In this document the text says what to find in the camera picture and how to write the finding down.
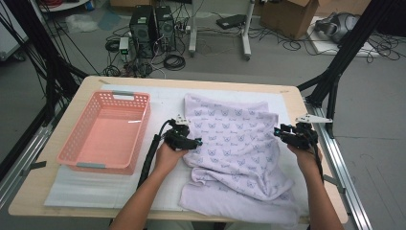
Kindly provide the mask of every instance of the computer tower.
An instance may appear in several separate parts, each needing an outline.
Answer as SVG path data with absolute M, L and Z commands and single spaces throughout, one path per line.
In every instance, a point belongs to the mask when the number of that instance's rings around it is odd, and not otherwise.
M 156 24 L 151 5 L 138 5 L 134 8 L 129 29 L 132 33 L 137 58 L 153 58 L 154 43 L 157 40 Z
M 175 24 L 170 7 L 162 6 L 155 8 L 155 15 L 161 51 L 175 51 Z

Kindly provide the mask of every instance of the cardboard box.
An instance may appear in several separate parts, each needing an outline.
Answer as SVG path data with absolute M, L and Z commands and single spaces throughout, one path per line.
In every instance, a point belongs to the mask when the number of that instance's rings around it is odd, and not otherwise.
M 330 0 L 284 0 L 265 3 L 260 25 L 291 39 L 305 35 L 317 8 Z
M 155 0 L 110 0 L 112 7 L 130 7 L 137 5 L 152 5 L 155 6 Z

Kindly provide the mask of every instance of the human hand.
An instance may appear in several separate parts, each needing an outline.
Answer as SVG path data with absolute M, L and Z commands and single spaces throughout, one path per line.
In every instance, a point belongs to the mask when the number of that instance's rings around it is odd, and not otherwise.
M 287 145 L 287 148 L 296 154 L 299 169 L 301 169 L 304 176 L 313 175 L 314 173 L 319 174 L 313 149 L 303 150 L 291 145 Z M 323 155 L 321 154 L 320 149 L 317 149 L 317 152 L 320 161 L 322 161 Z
M 156 151 L 154 172 L 167 176 L 172 171 L 178 160 L 188 153 L 187 150 L 173 150 L 167 143 L 163 143 Z

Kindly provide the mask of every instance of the basket handle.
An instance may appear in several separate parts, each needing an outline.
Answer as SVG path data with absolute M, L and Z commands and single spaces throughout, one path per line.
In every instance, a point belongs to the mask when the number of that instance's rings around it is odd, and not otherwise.
M 135 92 L 121 91 L 121 90 L 113 90 L 112 93 L 113 93 L 113 95 L 119 95 L 119 96 L 134 96 L 135 95 Z
M 105 164 L 98 163 L 78 162 L 76 166 L 81 168 L 105 169 Z

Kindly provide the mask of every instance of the lavender cloth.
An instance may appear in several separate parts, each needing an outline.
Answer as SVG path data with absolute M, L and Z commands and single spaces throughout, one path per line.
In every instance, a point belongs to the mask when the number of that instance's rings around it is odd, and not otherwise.
M 293 181 L 278 166 L 273 135 L 278 115 L 267 103 L 228 103 L 198 95 L 185 96 L 190 138 L 203 146 L 184 156 L 192 181 L 180 206 L 209 216 L 294 226 L 299 212 Z

